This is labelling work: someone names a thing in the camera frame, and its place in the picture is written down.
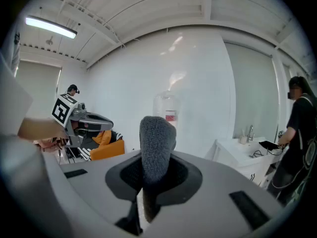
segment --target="ceiling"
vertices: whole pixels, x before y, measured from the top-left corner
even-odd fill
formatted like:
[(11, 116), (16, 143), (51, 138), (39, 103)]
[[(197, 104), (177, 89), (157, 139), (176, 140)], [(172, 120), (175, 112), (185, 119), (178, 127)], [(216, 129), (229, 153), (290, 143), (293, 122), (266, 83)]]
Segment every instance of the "ceiling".
[[(72, 40), (23, 24), (21, 45), (79, 60), (87, 67), (141, 35), (193, 24), (252, 33), (284, 50), (307, 71), (316, 67), (305, 34), (282, 0), (34, 0), (27, 10), (78, 34)], [(53, 44), (46, 44), (51, 37)]]

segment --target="orange chair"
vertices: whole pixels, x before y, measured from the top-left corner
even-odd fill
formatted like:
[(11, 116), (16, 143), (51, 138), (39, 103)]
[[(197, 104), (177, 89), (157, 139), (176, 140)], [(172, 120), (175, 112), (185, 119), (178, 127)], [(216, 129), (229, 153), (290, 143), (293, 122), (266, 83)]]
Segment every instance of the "orange chair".
[(90, 151), (90, 158), (92, 161), (124, 154), (124, 140), (119, 139), (110, 144), (110, 130), (100, 132), (97, 137), (93, 137), (93, 140), (99, 144), (99, 147)]

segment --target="clear plastic container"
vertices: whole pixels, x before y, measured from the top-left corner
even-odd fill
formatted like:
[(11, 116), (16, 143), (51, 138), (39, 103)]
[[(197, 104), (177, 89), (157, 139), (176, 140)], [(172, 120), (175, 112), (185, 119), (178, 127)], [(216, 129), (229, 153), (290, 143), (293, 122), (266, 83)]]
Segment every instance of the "clear plastic container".
[(154, 97), (153, 116), (164, 118), (175, 128), (177, 128), (179, 109), (179, 99), (169, 90)]

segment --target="faucet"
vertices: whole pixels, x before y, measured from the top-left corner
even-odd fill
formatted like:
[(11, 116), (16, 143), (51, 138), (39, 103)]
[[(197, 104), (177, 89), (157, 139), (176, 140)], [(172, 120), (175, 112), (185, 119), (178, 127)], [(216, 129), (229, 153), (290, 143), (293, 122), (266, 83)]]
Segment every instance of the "faucet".
[(250, 129), (249, 129), (249, 134), (247, 135), (247, 143), (249, 143), (250, 140), (253, 141), (254, 133), (253, 133), (252, 137), (250, 136), (252, 131), (253, 131), (253, 125), (251, 125)]

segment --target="fluorescent light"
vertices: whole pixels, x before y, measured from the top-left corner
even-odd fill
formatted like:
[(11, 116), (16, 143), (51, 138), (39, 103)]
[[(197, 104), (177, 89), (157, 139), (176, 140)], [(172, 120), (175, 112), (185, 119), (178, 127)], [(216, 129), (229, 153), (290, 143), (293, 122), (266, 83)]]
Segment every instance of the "fluorescent light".
[(70, 28), (64, 27), (60, 24), (54, 23), (54, 22), (46, 20), (46, 19), (38, 18), (38, 17), (28, 16), (25, 19), (25, 23), (29, 26), (43, 28), (43, 29), (64, 35), (64, 36), (69, 37), (71, 39), (74, 39), (76, 37), (76, 34), (77, 34), (76, 31), (74, 31)]

